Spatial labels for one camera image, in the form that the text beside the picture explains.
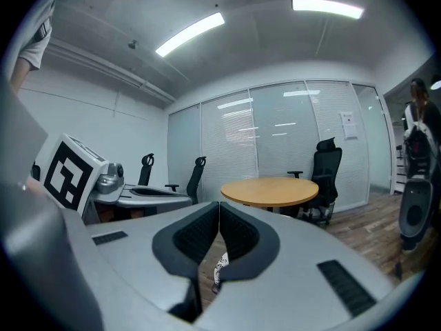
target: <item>white wall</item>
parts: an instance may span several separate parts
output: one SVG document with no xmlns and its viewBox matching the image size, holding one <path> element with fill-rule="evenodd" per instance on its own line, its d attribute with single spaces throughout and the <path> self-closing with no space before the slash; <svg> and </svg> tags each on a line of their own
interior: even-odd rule
<svg viewBox="0 0 441 331">
<path fill-rule="evenodd" d="M 167 174 L 167 117 L 148 96 L 98 72 L 45 57 L 31 72 L 19 99 L 48 133 L 36 163 L 45 166 L 61 132 L 71 134 L 109 161 L 123 164 L 125 181 L 138 183 L 141 158 L 153 152 L 150 185 Z"/>
<path fill-rule="evenodd" d="M 377 91 L 386 94 L 418 70 L 434 53 L 435 47 L 422 28 L 414 26 L 403 31 L 373 69 Z"/>
<path fill-rule="evenodd" d="M 375 84 L 370 69 L 356 63 L 299 60 L 236 73 L 198 87 L 178 98 L 165 111 L 170 114 L 201 101 L 248 87 L 299 79 L 343 79 Z"/>
</svg>

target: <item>wooden tabletop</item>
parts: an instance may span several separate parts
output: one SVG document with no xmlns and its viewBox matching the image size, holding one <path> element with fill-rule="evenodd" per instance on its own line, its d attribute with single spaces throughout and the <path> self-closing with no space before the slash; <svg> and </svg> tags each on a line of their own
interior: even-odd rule
<svg viewBox="0 0 441 331">
<path fill-rule="evenodd" d="M 254 207 L 285 207 L 313 199 L 318 185 L 288 177 L 253 178 L 225 184 L 220 191 L 227 199 Z"/>
</svg>

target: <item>glass wall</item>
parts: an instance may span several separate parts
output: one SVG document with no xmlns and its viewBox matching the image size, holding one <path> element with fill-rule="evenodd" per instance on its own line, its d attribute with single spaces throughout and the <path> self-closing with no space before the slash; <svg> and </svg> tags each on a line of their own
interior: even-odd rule
<svg viewBox="0 0 441 331">
<path fill-rule="evenodd" d="M 168 179 L 186 193 L 194 162 L 201 156 L 201 120 L 199 105 L 171 114 L 168 118 Z M 198 197 L 202 197 L 199 184 Z"/>
<path fill-rule="evenodd" d="M 248 92 L 202 104 L 204 200 L 225 200 L 222 185 L 256 177 L 254 130 Z"/>
<path fill-rule="evenodd" d="M 315 91 L 311 100 L 320 139 L 335 137 L 336 146 L 342 148 L 343 152 L 336 177 L 336 208 L 347 210 L 362 205 L 367 202 L 369 162 L 365 127 L 357 96 L 349 82 L 307 81 L 307 87 Z M 355 128 L 355 132 L 345 132 L 342 112 L 352 115 L 350 125 Z"/>
<path fill-rule="evenodd" d="M 371 191 L 389 192 L 391 188 L 391 146 L 384 110 L 373 87 L 353 85 L 365 120 L 369 146 Z"/>
<path fill-rule="evenodd" d="M 343 114 L 350 114 L 352 126 L 344 126 Z M 389 132 L 376 91 L 344 81 L 252 88 L 170 115 L 170 183 L 183 191 L 201 152 L 207 165 L 200 201 L 225 200 L 222 185 L 257 176 L 301 170 L 300 177 L 310 179 L 317 143 L 332 137 L 343 153 L 335 210 L 365 204 L 369 183 L 390 188 Z"/>
<path fill-rule="evenodd" d="M 258 173 L 260 177 L 286 177 L 302 170 L 310 179 L 319 141 L 316 119 L 304 82 L 251 90 Z"/>
</svg>

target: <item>paper sign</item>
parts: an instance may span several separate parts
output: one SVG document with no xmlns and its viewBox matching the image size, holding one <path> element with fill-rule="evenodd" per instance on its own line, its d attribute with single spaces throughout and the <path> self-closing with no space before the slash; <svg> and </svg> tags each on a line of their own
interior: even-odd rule
<svg viewBox="0 0 441 331">
<path fill-rule="evenodd" d="M 344 124 L 345 139 L 358 137 L 357 124 Z"/>
<path fill-rule="evenodd" d="M 356 122 L 353 120 L 353 112 L 340 112 L 340 116 L 342 118 L 342 124 L 355 124 Z"/>
</svg>

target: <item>chair armrest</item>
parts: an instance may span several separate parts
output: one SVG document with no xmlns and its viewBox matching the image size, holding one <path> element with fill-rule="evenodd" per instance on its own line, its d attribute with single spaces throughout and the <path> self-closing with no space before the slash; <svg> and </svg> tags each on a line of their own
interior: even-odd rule
<svg viewBox="0 0 441 331">
<path fill-rule="evenodd" d="M 289 171 L 289 172 L 287 172 L 288 174 L 294 174 L 294 176 L 296 177 L 296 178 L 298 178 L 299 176 L 299 174 L 303 174 L 303 171 L 301 171 L 301 170 L 291 170 L 291 171 Z"/>
<path fill-rule="evenodd" d="M 166 188 L 172 188 L 172 191 L 176 192 L 176 188 L 179 188 L 178 184 L 168 184 L 165 186 Z"/>
</svg>

